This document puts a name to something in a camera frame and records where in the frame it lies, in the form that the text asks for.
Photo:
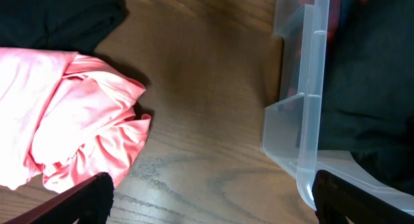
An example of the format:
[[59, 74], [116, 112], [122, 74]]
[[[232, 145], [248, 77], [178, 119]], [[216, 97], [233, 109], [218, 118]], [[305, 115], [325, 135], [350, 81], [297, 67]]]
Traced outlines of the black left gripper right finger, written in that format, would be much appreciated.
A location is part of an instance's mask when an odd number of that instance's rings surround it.
[[320, 170], [312, 186], [320, 224], [413, 224], [413, 216]]

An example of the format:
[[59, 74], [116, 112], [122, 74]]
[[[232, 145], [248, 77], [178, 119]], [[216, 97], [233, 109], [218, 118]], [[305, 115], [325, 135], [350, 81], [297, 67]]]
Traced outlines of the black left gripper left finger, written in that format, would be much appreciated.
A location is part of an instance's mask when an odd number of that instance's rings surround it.
[[113, 179], [100, 172], [5, 224], [105, 224], [113, 199]]

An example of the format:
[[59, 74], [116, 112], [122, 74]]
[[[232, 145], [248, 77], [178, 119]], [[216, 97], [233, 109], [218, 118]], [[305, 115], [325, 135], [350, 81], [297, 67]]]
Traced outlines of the clear plastic storage container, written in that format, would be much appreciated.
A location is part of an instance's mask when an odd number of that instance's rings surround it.
[[[311, 208], [315, 207], [312, 194], [315, 174], [327, 170], [412, 214], [413, 196], [377, 181], [350, 153], [318, 150], [329, 3], [330, 0], [314, 0], [313, 5], [305, 5], [298, 91], [265, 108], [261, 147], [266, 156], [295, 178], [302, 200]], [[281, 37], [275, 32], [275, 17], [273, 35]]]

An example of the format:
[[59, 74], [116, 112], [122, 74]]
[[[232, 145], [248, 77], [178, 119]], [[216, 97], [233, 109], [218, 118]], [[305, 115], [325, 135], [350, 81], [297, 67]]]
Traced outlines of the pink garment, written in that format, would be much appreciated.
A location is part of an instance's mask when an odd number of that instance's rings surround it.
[[144, 90], [78, 52], [2, 48], [1, 185], [41, 175], [61, 193], [100, 172], [119, 185], [149, 134], [134, 111]]

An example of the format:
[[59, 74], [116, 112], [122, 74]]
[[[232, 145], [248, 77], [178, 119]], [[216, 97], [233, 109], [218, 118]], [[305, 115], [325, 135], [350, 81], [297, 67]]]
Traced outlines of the large black garment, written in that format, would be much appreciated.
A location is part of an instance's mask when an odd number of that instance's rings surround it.
[[354, 4], [325, 68], [320, 150], [413, 193], [413, 0]]

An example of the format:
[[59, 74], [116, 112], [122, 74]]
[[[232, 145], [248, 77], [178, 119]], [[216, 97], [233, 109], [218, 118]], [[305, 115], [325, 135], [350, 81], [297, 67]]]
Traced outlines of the small black cloth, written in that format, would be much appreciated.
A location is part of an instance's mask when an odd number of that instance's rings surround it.
[[1, 0], [1, 46], [90, 55], [126, 14], [124, 0]]

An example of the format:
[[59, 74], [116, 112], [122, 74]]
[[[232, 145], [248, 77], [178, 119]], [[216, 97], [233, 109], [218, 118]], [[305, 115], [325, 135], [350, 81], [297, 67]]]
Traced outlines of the red plaid flannel shirt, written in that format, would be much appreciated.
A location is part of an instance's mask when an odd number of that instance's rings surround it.
[[[280, 99], [293, 96], [298, 91], [298, 75], [303, 44], [303, 20], [305, 5], [314, 0], [277, 0], [275, 32], [283, 38], [283, 61], [281, 69]], [[327, 22], [327, 46], [329, 52], [335, 34], [343, 28], [349, 14], [367, 0], [330, 0]]]

